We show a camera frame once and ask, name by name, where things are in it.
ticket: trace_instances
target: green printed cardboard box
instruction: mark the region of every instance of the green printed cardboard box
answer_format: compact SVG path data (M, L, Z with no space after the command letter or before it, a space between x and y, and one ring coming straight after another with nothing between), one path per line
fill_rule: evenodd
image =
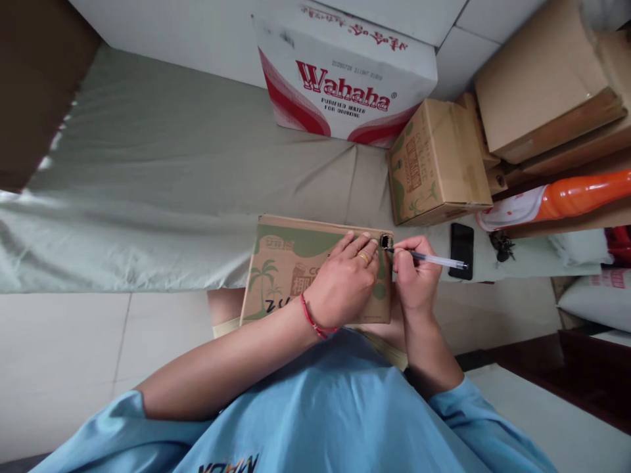
M372 296L353 323L390 323L392 232L263 215L256 229L241 325L284 307L311 285L335 244L349 231L379 242L379 272Z
M426 99L388 154L397 225L435 225L492 207L473 119Z

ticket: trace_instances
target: hand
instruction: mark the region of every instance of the hand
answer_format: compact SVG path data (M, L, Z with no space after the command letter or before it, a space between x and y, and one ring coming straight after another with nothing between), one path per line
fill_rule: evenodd
M442 266L426 261L417 261L404 250L435 256L425 236L413 236L394 245L392 270L397 274L396 288L403 314L429 315L434 307L434 297Z
M333 248L315 280L304 292L310 315L322 328L351 322L368 302L377 280L377 241L364 233L353 241L348 232ZM369 263L359 256L365 255Z

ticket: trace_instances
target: t-shirt sleeve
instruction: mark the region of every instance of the t-shirt sleeve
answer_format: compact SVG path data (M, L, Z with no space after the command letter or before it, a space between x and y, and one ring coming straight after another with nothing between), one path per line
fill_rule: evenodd
M451 391L436 394L429 405L491 471L556 471L539 447L499 415L467 377Z
M142 394L130 391L90 418L32 471L171 471L210 424L149 420Z

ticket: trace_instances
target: palm tree print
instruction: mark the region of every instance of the palm tree print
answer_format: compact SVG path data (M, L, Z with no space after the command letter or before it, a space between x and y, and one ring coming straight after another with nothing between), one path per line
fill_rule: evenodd
M423 209L419 209L418 208L418 202L420 201L420 199L415 200L414 202L412 202L409 206L408 209L414 213L414 215L419 215Z
M280 294L281 296L283 295L283 291L281 291L281 287L280 286L276 286L275 288L270 288L266 292L266 296L267 297L271 296L273 298L274 294Z
M254 283L261 280L261 310L259 312L248 316L248 319L262 319L267 315L265 311L265 301L263 300L264 293L264 281L267 279L269 281L270 287L274 285L274 276L271 274L272 271L278 272L278 268L272 265L274 262L273 259L268 259L263 263L261 269L253 267L250 271L250 283L248 284L248 292L252 292L252 287L254 287Z
M434 200L438 202L438 196L436 195L436 181L432 182L432 188L429 190L429 195L425 197L423 201L426 201L430 197L433 197Z

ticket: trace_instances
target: red string bracelet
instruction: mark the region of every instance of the red string bracelet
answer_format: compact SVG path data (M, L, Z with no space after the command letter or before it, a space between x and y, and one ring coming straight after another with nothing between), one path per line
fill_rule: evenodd
M315 333L317 333L317 335L322 339L322 340L326 340L328 338L327 333L335 333L337 332L337 328L321 328L317 325L317 323L314 322L314 320L311 318L311 315L309 315L309 310L307 309L307 303L304 301L304 295L301 294L300 295L300 301L302 302L302 308L304 310L304 316L307 319L307 322L309 322L309 325L311 325L314 330Z

